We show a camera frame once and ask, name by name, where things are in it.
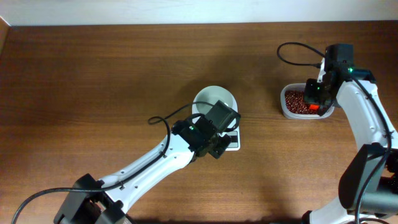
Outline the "red plastic measuring scoop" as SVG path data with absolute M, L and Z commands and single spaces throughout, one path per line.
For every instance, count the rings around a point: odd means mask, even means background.
M 319 109 L 319 105 L 310 105 L 308 108 L 310 109 L 310 110 L 318 110 Z

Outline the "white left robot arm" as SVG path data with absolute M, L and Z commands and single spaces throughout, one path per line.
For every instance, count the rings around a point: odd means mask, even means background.
M 105 195 L 129 209 L 153 186 L 171 173 L 207 154 L 219 159 L 238 128 L 241 115 L 223 103 L 209 104 L 210 110 L 193 113 L 167 128 L 166 137 L 151 151 L 125 168 L 102 177 Z

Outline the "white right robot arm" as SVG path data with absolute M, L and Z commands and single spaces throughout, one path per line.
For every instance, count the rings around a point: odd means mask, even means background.
M 302 223 L 383 223 L 397 215 L 397 129 L 372 72 L 354 65 L 352 45 L 328 46 L 319 67 L 318 78 L 306 82 L 304 101 L 317 105 L 319 116 L 342 108 L 358 152 L 340 178 L 337 198 L 307 211 Z

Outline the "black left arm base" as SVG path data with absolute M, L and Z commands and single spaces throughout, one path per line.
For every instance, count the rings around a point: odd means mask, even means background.
M 122 224 L 126 214 L 123 203 L 113 201 L 105 192 L 70 192 L 58 210 L 54 224 Z

